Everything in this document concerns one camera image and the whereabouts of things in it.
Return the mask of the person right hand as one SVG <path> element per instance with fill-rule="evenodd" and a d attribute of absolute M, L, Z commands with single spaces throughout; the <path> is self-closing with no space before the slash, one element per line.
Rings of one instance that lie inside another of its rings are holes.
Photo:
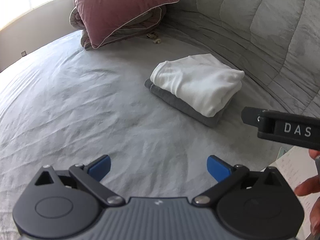
<path fill-rule="evenodd" d="M 311 177 L 301 184 L 299 184 L 294 192 L 297 196 L 307 196 L 312 193 L 319 192 L 319 177 Z M 310 212 L 310 230 L 313 236 L 319 235 L 319 221 L 320 221 L 320 212 L 319 212 L 319 199 L 313 205 Z"/>

